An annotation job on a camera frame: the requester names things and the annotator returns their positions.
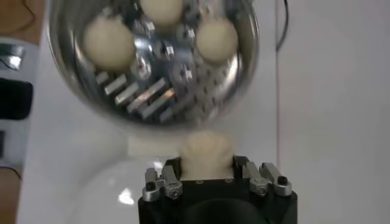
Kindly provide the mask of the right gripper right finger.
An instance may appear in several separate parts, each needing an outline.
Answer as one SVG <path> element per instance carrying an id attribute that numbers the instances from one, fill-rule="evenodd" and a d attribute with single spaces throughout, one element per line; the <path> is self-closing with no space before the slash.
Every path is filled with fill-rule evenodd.
<path id="1" fill-rule="evenodd" d="M 269 191 L 281 197 L 292 194 L 292 184 L 281 174 L 273 163 L 262 163 L 257 167 L 245 156 L 233 157 L 233 176 L 235 180 L 249 180 L 249 190 L 264 197 Z"/>

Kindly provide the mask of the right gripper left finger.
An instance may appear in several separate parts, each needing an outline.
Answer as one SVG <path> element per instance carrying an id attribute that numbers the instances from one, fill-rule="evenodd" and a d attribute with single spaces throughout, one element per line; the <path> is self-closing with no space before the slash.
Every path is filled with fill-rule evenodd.
<path id="1" fill-rule="evenodd" d="M 160 175 L 154 168 L 148 168 L 144 174 L 143 201 L 154 202 L 162 196 L 170 200 L 179 199 L 183 194 L 180 165 L 181 160 L 176 157 L 165 162 Z"/>

